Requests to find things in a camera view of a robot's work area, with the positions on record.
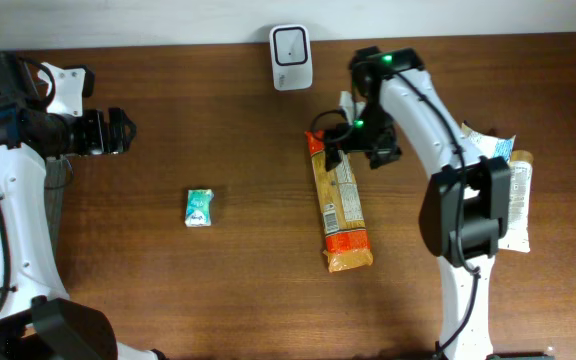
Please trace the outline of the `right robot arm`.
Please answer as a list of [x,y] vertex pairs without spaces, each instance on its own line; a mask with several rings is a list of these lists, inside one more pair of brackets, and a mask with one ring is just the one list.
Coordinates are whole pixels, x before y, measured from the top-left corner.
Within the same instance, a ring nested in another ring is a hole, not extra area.
[[404,133],[427,176],[418,224],[441,276],[443,320],[432,356],[490,359],[489,282],[509,226],[507,160],[466,138],[414,49],[360,49],[348,69],[350,95],[365,105],[324,131],[325,166],[335,169],[348,153],[365,154],[373,169],[395,162]]

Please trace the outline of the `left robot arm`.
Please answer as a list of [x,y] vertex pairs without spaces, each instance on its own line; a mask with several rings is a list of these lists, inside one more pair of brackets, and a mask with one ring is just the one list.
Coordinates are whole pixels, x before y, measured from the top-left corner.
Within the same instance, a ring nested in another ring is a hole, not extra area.
[[128,151],[120,108],[85,109],[94,73],[0,53],[0,359],[158,359],[121,343],[99,310],[70,299],[45,195],[49,162]]

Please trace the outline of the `orange biscuit packet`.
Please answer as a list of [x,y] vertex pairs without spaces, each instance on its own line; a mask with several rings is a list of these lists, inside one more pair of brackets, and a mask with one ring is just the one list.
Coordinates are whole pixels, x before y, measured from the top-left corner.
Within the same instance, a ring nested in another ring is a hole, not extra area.
[[328,271],[371,265],[374,258],[349,156],[339,151],[341,162],[328,171],[324,144],[310,131],[305,136],[323,220]]

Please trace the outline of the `white cream tube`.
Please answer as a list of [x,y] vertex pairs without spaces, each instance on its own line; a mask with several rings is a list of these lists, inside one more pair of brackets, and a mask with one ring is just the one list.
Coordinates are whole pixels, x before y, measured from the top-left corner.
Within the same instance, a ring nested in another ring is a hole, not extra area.
[[501,250],[530,252],[528,216],[534,156],[515,150],[510,157],[509,217],[506,235],[499,240]]

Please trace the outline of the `yellow snack bag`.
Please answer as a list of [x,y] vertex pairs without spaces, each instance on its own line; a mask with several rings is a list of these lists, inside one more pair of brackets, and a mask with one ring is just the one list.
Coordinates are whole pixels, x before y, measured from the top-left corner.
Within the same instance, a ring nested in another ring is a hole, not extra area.
[[506,162],[510,161],[516,139],[515,136],[498,138],[492,135],[485,135],[472,129],[466,123],[461,125],[461,130],[466,138],[487,158],[502,157]]

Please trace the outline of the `small teal tissue pack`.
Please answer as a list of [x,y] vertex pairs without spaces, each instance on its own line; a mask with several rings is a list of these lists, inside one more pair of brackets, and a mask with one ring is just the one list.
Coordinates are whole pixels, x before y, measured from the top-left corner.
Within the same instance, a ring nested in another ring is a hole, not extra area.
[[208,227],[212,225],[210,204],[214,198],[211,189],[188,191],[185,225],[187,227]]

